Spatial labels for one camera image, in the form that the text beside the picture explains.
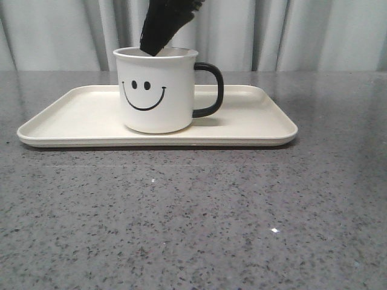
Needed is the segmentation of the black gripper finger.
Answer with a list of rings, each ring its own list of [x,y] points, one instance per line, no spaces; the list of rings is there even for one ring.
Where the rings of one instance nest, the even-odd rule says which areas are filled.
[[[177,31],[194,18],[203,1],[151,0],[143,23],[140,49],[156,56]]]

